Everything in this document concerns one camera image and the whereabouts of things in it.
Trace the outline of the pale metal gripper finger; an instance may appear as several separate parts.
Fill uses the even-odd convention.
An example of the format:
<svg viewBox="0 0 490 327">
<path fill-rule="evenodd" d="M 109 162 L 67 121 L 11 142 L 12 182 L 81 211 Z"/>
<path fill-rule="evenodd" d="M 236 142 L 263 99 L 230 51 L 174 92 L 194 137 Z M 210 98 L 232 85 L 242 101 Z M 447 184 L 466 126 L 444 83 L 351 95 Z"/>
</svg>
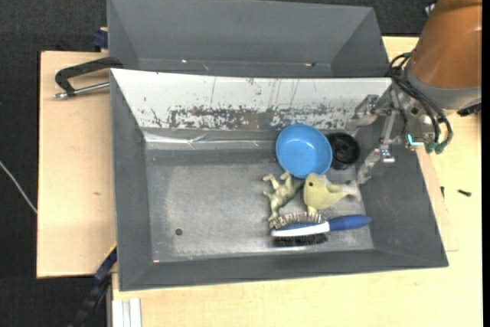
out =
<svg viewBox="0 0 490 327">
<path fill-rule="evenodd" d="M 355 108 L 354 115 L 346 122 L 346 127 L 364 127 L 371 125 L 377 118 L 379 95 L 367 95 Z"/>
<path fill-rule="evenodd" d="M 360 185 L 366 183 L 374 175 L 379 175 L 388 165 L 394 163 L 395 158 L 389 148 L 378 147 L 373 149 L 359 166 L 357 183 Z"/>
</svg>

